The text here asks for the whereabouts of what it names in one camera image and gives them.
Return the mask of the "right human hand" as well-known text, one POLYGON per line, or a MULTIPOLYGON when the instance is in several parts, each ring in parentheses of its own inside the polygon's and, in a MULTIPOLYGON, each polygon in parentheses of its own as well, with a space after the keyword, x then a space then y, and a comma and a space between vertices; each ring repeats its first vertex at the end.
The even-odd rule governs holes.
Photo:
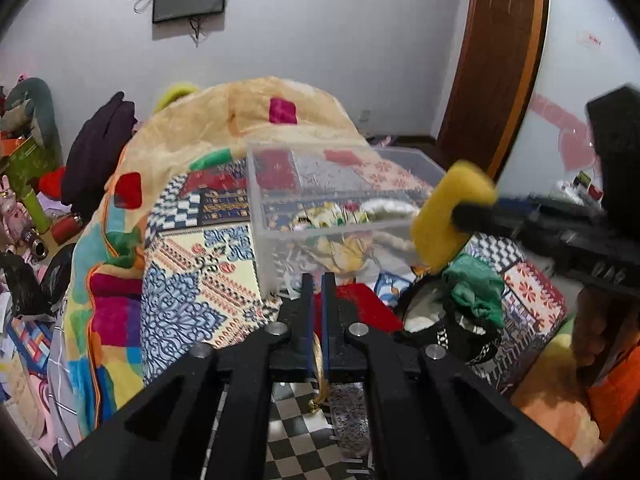
POLYGON ((613 369, 639 340, 634 298, 585 287, 576 300, 572 352, 578 382, 591 387, 613 369))

